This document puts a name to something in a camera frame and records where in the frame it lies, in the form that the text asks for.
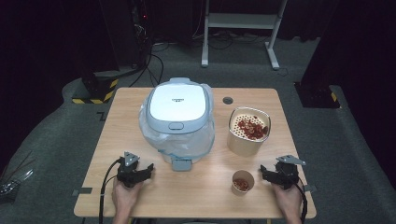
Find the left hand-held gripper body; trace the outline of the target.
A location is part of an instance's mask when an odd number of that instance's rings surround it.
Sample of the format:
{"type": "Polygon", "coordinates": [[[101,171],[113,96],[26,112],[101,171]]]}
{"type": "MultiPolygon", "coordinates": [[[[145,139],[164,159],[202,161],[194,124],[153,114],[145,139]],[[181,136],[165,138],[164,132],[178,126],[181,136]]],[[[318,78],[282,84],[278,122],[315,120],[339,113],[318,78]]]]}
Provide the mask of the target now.
{"type": "Polygon", "coordinates": [[[133,188],[143,181],[141,173],[137,170],[138,163],[139,157],[128,151],[120,158],[117,179],[127,188],[133,188]]]}

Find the person's right hand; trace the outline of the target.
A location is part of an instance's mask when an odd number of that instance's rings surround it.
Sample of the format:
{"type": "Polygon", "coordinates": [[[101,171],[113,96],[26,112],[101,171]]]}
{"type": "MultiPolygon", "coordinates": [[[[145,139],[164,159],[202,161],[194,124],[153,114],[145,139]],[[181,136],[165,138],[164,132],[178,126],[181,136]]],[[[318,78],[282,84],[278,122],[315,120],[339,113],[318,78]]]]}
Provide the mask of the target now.
{"type": "Polygon", "coordinates": [[[295,186],[290,187],[289,189],[282,189],[276,184],[273,184],[272,187],[276,194],[277,205],[284,218],[300,217],[302,196],[299,189],[295,186]]]}

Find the brown paper cup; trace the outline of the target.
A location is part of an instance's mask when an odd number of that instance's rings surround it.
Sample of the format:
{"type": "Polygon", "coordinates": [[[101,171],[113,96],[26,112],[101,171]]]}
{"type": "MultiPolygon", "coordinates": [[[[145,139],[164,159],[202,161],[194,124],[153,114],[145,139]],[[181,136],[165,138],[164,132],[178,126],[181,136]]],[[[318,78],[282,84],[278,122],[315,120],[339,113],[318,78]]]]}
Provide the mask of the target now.
{"type": "Polygon", "coordinates": [[[236,171],[232,177],[232,192],[237,196],[246,195],[255,185],[254,176],[245,170],[236,171]]]}

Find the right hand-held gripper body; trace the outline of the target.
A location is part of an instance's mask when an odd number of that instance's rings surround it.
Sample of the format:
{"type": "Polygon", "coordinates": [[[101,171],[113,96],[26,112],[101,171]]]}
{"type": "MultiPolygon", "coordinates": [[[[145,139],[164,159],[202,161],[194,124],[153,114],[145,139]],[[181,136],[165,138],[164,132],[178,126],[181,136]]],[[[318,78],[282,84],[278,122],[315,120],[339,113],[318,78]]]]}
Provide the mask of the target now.
{"type": "Polygon", "coordinates": [[[289,189],[299,181],[298,165],[305,166],[306,162],[292,155],[278,157],[276,163],[275,183],[283,189],[289,189]]]}

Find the beige container with strainer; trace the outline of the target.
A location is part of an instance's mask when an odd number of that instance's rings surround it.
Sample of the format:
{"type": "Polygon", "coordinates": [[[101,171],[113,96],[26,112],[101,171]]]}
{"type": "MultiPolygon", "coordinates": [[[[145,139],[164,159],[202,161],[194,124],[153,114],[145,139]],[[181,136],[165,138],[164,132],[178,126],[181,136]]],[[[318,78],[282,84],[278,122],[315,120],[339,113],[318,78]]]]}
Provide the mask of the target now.
{"type": "Polygon", "coordinates": [[[253,156],[258,153],[262,144],[268,139],[270,131],[271,119],[266,112],[246,106],[237,107],[229,119],[227,146],[236,155],[243,157],[253,156]],[[237,131],[237,123],[242,119],[250,119],[252,122],[267,126],[269,128],[268,134],[260,140],[250,140],[241,136],[237,131]]]}

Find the red food scraps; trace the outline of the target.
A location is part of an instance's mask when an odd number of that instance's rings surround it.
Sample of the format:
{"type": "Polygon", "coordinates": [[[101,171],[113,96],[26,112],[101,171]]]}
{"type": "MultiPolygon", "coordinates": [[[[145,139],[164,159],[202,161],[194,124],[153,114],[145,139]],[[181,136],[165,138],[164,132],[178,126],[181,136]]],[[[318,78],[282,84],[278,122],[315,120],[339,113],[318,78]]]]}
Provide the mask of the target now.
{"type": "Polygon", "coordinates": [[[246,181],[246,179],[243,179],[243,178],[234,179],[233,186],[240,191],[248,191],[249,190],[249,184],[246,181]]]}
{"type": "Polygon", "coordinates": [[[250,119],[242,119],[237,123],[238,133],[250,140],[263,139],[269,132],[267,126],[252,122],[250,119]]]}

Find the clear plastic wrapping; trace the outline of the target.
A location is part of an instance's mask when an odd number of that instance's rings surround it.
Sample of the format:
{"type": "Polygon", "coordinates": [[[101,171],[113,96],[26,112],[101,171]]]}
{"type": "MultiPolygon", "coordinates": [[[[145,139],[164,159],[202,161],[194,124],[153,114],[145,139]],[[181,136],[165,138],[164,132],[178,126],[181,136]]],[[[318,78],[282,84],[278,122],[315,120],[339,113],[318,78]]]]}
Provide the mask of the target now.
{"type": "Polygon", "coordinates": [[[15,169],[0,177],[0,204],[14,203],[21,183],[34,173],[34,169],[23,171],[26,166],[35,161],[34,159],[29,161],[31,154],[32,152],[29,151],[15,169]]]}

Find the black yellow striped stand base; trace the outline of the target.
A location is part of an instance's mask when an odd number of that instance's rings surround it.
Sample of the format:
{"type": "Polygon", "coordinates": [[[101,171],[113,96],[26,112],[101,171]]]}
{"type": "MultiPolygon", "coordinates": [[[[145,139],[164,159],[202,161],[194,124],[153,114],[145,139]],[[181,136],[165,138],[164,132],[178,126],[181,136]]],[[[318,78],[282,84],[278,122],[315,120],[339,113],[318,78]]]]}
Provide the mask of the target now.
{"type": "Polygon", "coordinates": [[[72,102],[79,105],[108,103],[114,94],[118,81],[117,78],[100,78],[94,73],[85,72],[72,95],[72,102]]]}

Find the red food scraps in strainer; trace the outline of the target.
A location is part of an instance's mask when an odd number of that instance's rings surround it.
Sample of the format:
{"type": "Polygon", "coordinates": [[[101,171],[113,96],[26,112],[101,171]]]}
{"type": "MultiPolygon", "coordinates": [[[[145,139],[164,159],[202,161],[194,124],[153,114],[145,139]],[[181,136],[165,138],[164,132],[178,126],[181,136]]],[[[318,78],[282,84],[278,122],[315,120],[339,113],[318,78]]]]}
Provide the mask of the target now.
{"type": "Polygon", "coordinates": [[[237,123],[238,133],[250,140],[263,139],[269,132],[267,126],[252,122],[250,119],[242,119],[237,123]]]}

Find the white metal stand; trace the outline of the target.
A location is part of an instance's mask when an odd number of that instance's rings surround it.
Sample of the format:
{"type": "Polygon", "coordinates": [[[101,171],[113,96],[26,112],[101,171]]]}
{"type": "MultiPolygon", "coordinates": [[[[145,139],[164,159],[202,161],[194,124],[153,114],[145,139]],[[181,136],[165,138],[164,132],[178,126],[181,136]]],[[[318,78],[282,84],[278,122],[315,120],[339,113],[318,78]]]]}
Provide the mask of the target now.
{"type": "Polygon", "coordinates": [[[271,37],[268,42],[264,43],[270,63],[274,70],[279,70],[280,65],[277,60],[274,44],[280,24],[283,19],[288,0],[281,0],[279,10],[274,15],[264,14],[235,14],[235,13],[213,13],[210,11],[210,0],[205,0],[205,26],[204,41],[202,45],[201,66],[209,65],[209,45],[208,36],[210,28],[233,28],[233,29],[256,29],[271,30],[271,37]]]}

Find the person's left hand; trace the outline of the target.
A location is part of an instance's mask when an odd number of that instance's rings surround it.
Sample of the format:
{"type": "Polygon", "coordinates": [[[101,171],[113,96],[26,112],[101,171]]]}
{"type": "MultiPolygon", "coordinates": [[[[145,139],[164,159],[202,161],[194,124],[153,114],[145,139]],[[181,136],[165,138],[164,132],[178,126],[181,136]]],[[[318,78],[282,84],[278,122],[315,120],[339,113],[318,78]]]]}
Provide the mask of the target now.
{"type": "Polygon", "coordinates": [[[142,187],[143,184],[138,183],[133,188],[127,188],[119,180],[113,181],[112,201],[116,209],[114,217],[130,217],[142,187]]]}

